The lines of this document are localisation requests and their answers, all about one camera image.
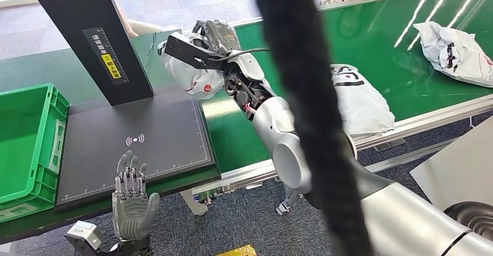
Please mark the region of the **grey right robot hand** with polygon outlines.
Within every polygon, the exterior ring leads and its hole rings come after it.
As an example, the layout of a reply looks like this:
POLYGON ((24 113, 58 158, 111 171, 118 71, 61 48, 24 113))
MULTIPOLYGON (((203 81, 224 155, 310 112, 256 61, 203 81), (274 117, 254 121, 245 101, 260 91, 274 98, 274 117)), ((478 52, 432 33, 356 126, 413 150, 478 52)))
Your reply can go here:
POLYGON ((238 72, 249 81, 262 81, 265 74, 252 55, 254 52, 268 51, 267 48, 243 50, 233 26, 221 20, 198 20, 192 29, 205 38, 206 49, 217 54, 217 58, 207 61, 225 74, 238 72))

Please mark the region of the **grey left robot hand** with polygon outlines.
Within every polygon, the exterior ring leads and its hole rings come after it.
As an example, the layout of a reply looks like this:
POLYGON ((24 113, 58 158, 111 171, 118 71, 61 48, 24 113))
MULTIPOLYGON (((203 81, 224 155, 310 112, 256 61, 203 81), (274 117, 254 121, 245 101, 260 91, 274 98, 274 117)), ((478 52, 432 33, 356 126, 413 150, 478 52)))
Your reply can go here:
POLYGON ((131 150, 117 163, 112 212, 115 234, 122 241, 146 239, 158 213, 160 196, 147 193, 146 169, 131 150))

